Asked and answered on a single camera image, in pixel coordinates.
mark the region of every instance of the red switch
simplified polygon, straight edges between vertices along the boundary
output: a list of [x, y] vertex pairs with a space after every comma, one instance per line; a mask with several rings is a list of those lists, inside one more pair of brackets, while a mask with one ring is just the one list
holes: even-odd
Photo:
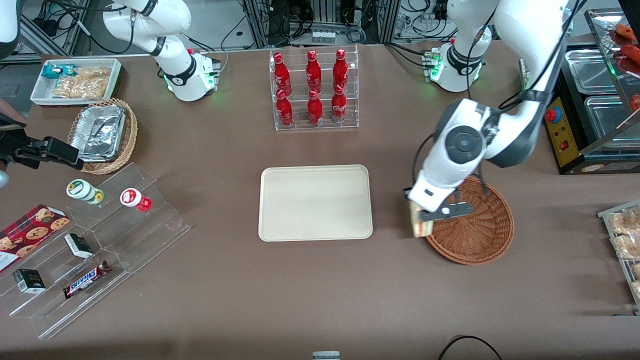
[[553, 120], [556, 119], [557, 116], [558, 116], [558, 113], [554, 109], [549, 109], [549, 110], [547, 110], [547, 112], [545, 112], [545, 120], [546, 121], [552, 122]]

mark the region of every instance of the table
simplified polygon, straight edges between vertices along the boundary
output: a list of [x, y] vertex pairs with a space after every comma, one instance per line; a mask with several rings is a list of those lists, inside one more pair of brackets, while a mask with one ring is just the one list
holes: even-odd
[[[428, 48], [433, 44], [422, 44]], [[425, 84], [419, 67], [381, 45], [360, 46], [360, 128], [273, 129], [268, 51], [232, 53], [220, 90], [180, 102], [150, 57], [122, 57], [119, 98], [135, 111], [132, 160], [193, 225], [171, 247], [51, 340], [0, 311], [7, 359], [434, 359], [457, 334], [509, 359], [637, 359], [640, 319], [596, 213], [637, 199], [637, 176], [559, 176], [547, 134], [530, 160], [486, 180], [508, 201], [515, 239], [485, 266], [462, 266], [411, 236], [413, 153], [442, 110], [464, 94]], [[517, 57], [494, 42], [472, 87], [496, 106], [519, 87]], [[66, 138], [78, 109], [39, 108], [31, 136]], [[363, 164], [373, 235], [367, 240], [265, 243], [257, 235], [268, 167]], [[12, 166], [0, 226], [35, 204], [64, 208], [73, 170]], [[98, 184], [106, 177], [83, 176]], [[473, 340], [449, 359], [493, 359]]]

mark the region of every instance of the coca-cola bottle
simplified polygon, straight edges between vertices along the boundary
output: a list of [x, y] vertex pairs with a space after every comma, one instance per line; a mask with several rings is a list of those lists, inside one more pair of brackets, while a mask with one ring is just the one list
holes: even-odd
[[279, 89], [284, 90], [285, 96], [289, 96], [291, 95], [291, 77], [289, 76], [289, 69], [282, 61], [282, 54], [275, 53], [273, 55], [273, 61], [276, 63], [276, 67], [273, 70], [276, 85]]
[[291, 110], [291, 103], [287, 99], [287, 96], [282, 89], [276, 91], [276, 109], [278, 110], [278, 116], [280, 117], [280, 123], [283, 127], [293, 126], [293, 111]]
[[344, 96], [342, 85], [335, 85], [333, 91], [335, 94], [331, 98], [331, 119], [336, 124], [341, 124], [347, 115], [347, 97]]
[[335, 64], [333, 64], [333, 88], [335, 85], [342, 85], [343, 89], [347, 88], [347, 70], [349, 65], [346, 60], [347, 54], [344, 49], [338, 49], [335, 52]]
[[309, 90], [309, 102], [307, 103], [309, 112], [309, 124], [313, 127], [322, 126], [322, 103], [318, 99], [318, 92]]
[[307, 84], [309, 89], [320, 93], [322, 91], [322, 70], [318, 64], [315, 50], [309, 50], [307, 60]]

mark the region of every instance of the round wicker basket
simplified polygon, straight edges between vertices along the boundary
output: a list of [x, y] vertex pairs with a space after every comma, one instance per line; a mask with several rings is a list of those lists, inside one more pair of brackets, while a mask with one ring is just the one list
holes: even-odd
[[[95, 104], [89, 105], [89, 107], [100, 108], [109, 105], [118, 105], [127, 111], [127, 118], [125, 119], [124, 130], [122, 133], [122, 142], [120, 142], [120, 148], [118, 150], [118, 157], [110, 163], [84, 163], [84, 166], [82, 167], [83, 172], [88, 172], [94, 175], [104, 175], [114, 172], [127, 164], [131, 157], [131, 153], [133, 153], [133, 148], [136, 146], [138, 121], [136, 120], [136, 114], [131, 111], [131, 108], [126, 102], [120, 99], [109, 99], [96, 102]], [[69, 131], [69, 135], [67, 135], [67, 143], [71, 143], [71, 139], [74, 136], [79, 119], [80, 114], [76, 116], [76, 120], [71, 125], [71, 130]]]
[[459, 187], [460, 198], [474, 206], [473, 212], [433, 222], [427, 241], [445, 258], [464, 265], [487, 264], [501, 257], [511, 245], [511, 209], [498, 191], [487, 187], [489, 195], [484, 194], [480, 180], [468, 177]]

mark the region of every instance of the yellow control panel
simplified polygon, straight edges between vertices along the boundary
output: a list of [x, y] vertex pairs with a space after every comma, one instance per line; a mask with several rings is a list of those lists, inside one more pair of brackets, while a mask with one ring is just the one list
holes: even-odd
[[564, 114], [564, 107], [560, 98], [549, 104], [545, 112], [545, 124], [551, 137], [556, 158], [561, 167], [578, 157], [578, 147], [575, 144], [571, 127]]

